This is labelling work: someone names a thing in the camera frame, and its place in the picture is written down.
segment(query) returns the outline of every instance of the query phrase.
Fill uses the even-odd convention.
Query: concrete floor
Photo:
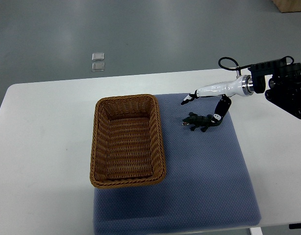
[[[91,72],[93,52],[105,53],[105,71]],[[271,0],[0,0],[0,105],[15,83],[216,69],[223,56],[246,65],[285,55],[301,62],[301,12],[281,14]]]

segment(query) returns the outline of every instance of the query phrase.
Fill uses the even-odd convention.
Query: brown wicker basket
[[[95,107],[90,180],[97,188],[157,184],[166,164],[155,96],[107,97]]]

